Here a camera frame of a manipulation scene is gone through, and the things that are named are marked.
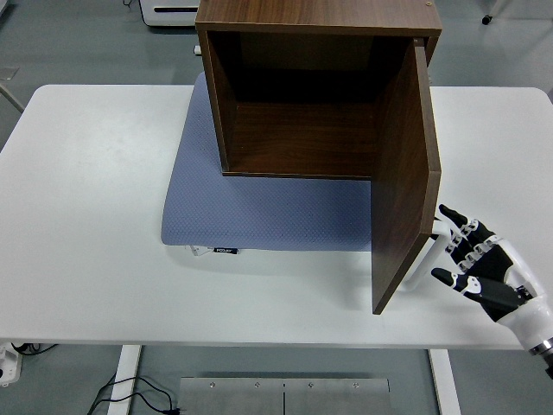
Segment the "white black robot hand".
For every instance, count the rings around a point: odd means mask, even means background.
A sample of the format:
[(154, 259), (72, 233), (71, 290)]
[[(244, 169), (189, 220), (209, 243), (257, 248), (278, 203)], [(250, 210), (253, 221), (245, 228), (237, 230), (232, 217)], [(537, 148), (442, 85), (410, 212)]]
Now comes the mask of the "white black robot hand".
[(479, 303), (531, 354), (548, 354), (552, 349), (552, 309), (529, 266), (506, 239), (483, 222), (469, 219), (444, 204), (439, 210), (457, 227), (445, 248), (457, 269), (436, 267), (431, 275)]

